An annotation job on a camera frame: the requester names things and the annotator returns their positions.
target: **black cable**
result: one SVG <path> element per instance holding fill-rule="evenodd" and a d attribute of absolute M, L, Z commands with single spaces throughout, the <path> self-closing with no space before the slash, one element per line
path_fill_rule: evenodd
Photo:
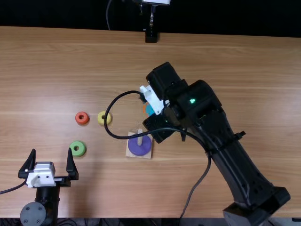
<path fill-rule="evenodd" d="M 143 94 L 136 91 L 136 90 L 132 90 L 132 91 L 128 91 L 128 92 L 124 92 L 120 95 L 118 95 L 117 97 L 115 97 L 113 99 L 113 101 L 109 104 L 106 112 L 105 112 L 105 115 L 104 115 L 104 128 L 105 130 L 107 131 L 107 133 L 115 138 L 115 139 L 120 139 L 120 140 L 127 140 L 127 139 L 133 139 L 133 138 L 137 138 L 137 137 L 143 137 L 145 135 L 148 135 L 148 134 L 152 134 L 152 133 L 158 133 L 158 132 L 161 132 L 161 131 L 167 131 L 167 130 L 172 130 L 172 131 L 177 131 L 177 132 L 180 132 L 180 133 L 183 133 L 189 137 L 191 137 L 192 139 L 196 140 L 205 150 L 206 150 L 206 146 L 205 144 L 203 143 L 202 140 L 200 140 L 197 136 L 193 135 L 192 133 L 189 133 L 185 130 L 182 130 L 182 129 L 177 129 L 177 128 L 172 128 L 172 127 L 164 127 L 164 128 L 159 128 L 159 129 L 154 129 L 154 130 L 150 130 L 150 131 L 147 131 L 147 132 L 143 132 L 143 133 L 140 133 L 140 134 L 135 134 L 135 135 L 131 135 L 131 136 L 118 136 L 118 135 L 115 135 L 113 134 L 109 128 L 108 128 L 108 124 L 107 124 L 107 117 L 108 117 L 108 114 L 110 112 L 110 109 L 113 107 L 113 105 L 116 103 L 116 101 L 118 99 L 120 99 L 121 97 L 125 96 L 125 95 L 128 95 L 128 94 L 132 94 L 132 93 L 136 93 L 136 94 L 139 94 L 140 96 L 142 96 Z"/>
<path fill-rule="evenodd" d="M 62 225 L 60 225 L 60 226 L 64 226 L 64 225 L 71 225 L 71 226 L 74 226 L 74 225 L 72 225 L 72 224 L 69 224 L 69 223 L 63 223 Z"/>
<path fill-rule="evenodd" d="M 105 220 L 105 218 L 103 218 L 103 221 L 106 223 L 107 226 L 110 226 L 110 225 L 108 224 L 108 222 Z"/>
<path fill-rule="evenodd" d="M 188 207 L 188 204 L 189 204 L 189 201 L 190 201 L 190 198 L 194 192 L 194 190 L 197 188 L 197 186 L 202 182 L 202 180 L 206 177 L 207 173 L 209 172 L 210 170 L 210 166 L 211 166 L 211 158 L 208 157 L 208 164 L 207 164 L 207 168 L 205 169 L 203 175 L 200 177 L 200 179 L 195 183 L 195 185 L 192 187 L 191 191 L 189 192 L 189 195 L 188 195 L 188 198 L 187 198 L 187 201 L 186 201 L 186 204 L 185 204 L 185 207 L 183 209 L 183 212 L 180 216 L 180 219 L 184 216 L 185 214 L 185 211 Z"/>
<path fill-rule="evenodd" d="M 105 18 L 106 18 L 106 21 L 107 21 L 108 30 L 111 30 L 110 25 L 109 25 L 109 8 L 110 8 L 111 3 L 112 3 L 112 0 L 109 0 L 108 4 L 107 4 L 107 8 L 105 10 Z"/>
<path fill-rule="evenodd" d="M 10 188 L 8 190 L 1 191 L 0 194 L 5 194 L 5 193 L 8 193 L 8 192 L 12 192 L 14 190 L 17 190 L 18 188 L 22 187 L 25 184 L 26 184 L 26 180 L 22 184 L 20 184 L 20 185 L 18 185 L 16 187 L 12 187 L 12 188 Z"/>
<path fill-rule="evenodd" d="M 70 219 L 70 218 L 64 219 L 61 222 L 57 222 L 57 224 L 58 224 L 58 226 L 61 226 L 63 224 L 67 224 L 67 221 L 71 221 L 72 223 L 75 224 L 75 226 L 77 226 L 77 223 L 74 220 Z"/>
<path fill-rule="evenodd" d="M 108 106 L 108 108 L 107 108 L 107 110 L 106 110 L 106 112 L 105 112 L 105 115 L 104 115 L 104 128 L 105 128 L 105 130 L 107 131 L 107 133 L 108 133 L 111 137 L 113 137 L 113 138 L 115 138 L 115 139 L 125 140 L 125 139 L 132 139 L 132 138 L 136 138 L 136 137 L 143 137 L 143 136 L 145 136 L 145 135 L 152 134 L 152 133 L 157 133 L 157 132 L 160 132 L 160 131 L 172 130 L 172 131 L 177 131 L 177 132 L 183 133 L 183 134 L 185 134 L 185 135 L 187 135 L 187 136 L 193 138 L 194 140 L 196 140 L 196 141 L 204 148 L 205 151 L 207 151 L 207 148 L 206 148 L 205 144 L 204 144 L 203 141 L 200 140 L 197 136 L 195 136 L 195 135 L 193 135 L 192 133 L 189 133 L 189 132 L 187 132 L 187 131 L 185 131 L 185 130 L 176 129 L 176 128 L 169 128 L 169 127 L 159 128 L 159 129 L 154 129 L 154 130 L 150 130 L 150 131 L 148 131 L 148 132 L 144 132 L 144 133 L 140 133 L 140 134 L 135 134 L 135 135 L 131 135 L 131 136 L 118 136 L 118 135 L 113 134 L 113 133 L 109 130 L 108 125 L 107 125 L 107 117 L 108 117 L 108 114 L 109 114 L 109 112 L 110 112 L 110 109 L 113 107 L 113 105 L 116 103 L 116 101 L 119 100 L 121 97 L 124 97 L 124 96 L 126 96 L 126 95 L 128 95 L 128 94 L 132 94 L 132 93 L 136 93 L 136 94 L 139 94 L 141 97 L 144 97 L 142 93 L 140 93 L 140 92 L 138 92 L 138 91 L 136 91 L 136 90 L 124 92 L 124 93 L 118 95 L 117 97 L 115 97 L 115 98 L 113 99 L 113 101 L 109 104 L 109 106 Z M 210 166 L 211 166 L 211 158 L 210 158 L 210 156 L 208 156 L 208 164 L 207 164 L 207 168 L 205 169 L 205 171 L 204 171 L 203 175 L 200 177 L 200 179 L 199 179 L 199 180 L 195 183 L 195 185 L 192 187 L 192 189 L 191 189 L 191 191 L 190 191 L 190 193 L 189 193 L 189 195 L 188 195 L 188 198 L 187 198 L 185 207 L 184 207 L 184 209 L 183 209 L 183 212 L 182 212 L 182 214 L 181 214 L 181 216 L 180 216 L 179 224 L 180 224 L 181 218 L 182 218 L 182 217 L 184 216 L 184 214 L 185 214 L 185 211 L 186 211 L 186 209 L 187 209 L 187 206 L 188 206 L 188 204 L 189 204 L 189 201 L 190 201 L 190 199 L 191 199 L 191 196 L 192 196 L 194 190 L 197 188 L 197 186 L 198 186 L 198 185 L 202 182 L 202 180 L 205 178 L 205 176 L 207 175 L 208 171 L 210 170 Z"/>
<path fill-rule="evenodd" d="M 268 220 L 268 222 L 269 222 L 272 226 L 275 226 L 270 220 Z"/>

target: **black background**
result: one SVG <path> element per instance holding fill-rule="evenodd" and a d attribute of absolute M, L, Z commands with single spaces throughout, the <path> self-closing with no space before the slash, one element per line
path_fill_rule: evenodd
<path fill-rule="evenodd" d="M 0 25 L 106 30 L 107 3 L 0 0 Z M 300 0 L 172 0 L 157 7 L 155 22 L 159 32 L 300 37 L 300 11 Z M 149 15 L 139 13 L 132 0 L 112 0 L 111 29 L 142 31 Z"/>

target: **wooden base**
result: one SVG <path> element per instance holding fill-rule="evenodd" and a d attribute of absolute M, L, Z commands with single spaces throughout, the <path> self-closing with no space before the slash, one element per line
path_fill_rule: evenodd
<path fill-rule="evenodd" d="M 127 135 L 128 136 L 131 136 L 131 135 L 134 135 L 135 133 L 131 133 L 129 132 Z M 147 154 L 143 155 L 143 156 L 137 156 L 137 155 L 134 155 L 133 153 L 131 153 L 131 151 L 128 149 L 128 141 L 127 140 L 127 148 L 126 148 L 126 157 L 133 157 L 133 158 L 144 158 L 144 159 L 151 159 L 151 152 L 152 152 L 152 144 L 153 144 L 153 140 L 152 140 L 152 136 L 149 134 L 147 135 L 150 140 L 151 140 L 151 150 L 150 152 L 148 152 Z"/>

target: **green ring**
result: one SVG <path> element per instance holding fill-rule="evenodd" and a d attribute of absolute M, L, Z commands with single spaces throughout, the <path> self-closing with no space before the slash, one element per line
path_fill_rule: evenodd
<path fill-rule="evenodd" d="M 72 150 L 72 155 L 74 157 L 81 157 L 86 152 L 86 146 L 80 141 L 74 141 L 70 144 L 69 148 Z"/>

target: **yellow ring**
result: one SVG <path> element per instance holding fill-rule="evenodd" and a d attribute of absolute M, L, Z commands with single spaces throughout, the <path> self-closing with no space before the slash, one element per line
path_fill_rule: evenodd
<path fill-rule="evenodd" d="M 98 124 L 104 125 L 104 119 L 102 118 L 104 115 L 105 115 L 105 112 L 100 112 L 100 113 L 98 114 L 98 116 L 97 116 Z M 112 121 L 112 116 L 111 116 L 111 114 L 109 113 L 109 114 L 108 114 L 108 117 L 107 117 L 107 124 L 109 125 L 111 121 Z"/>

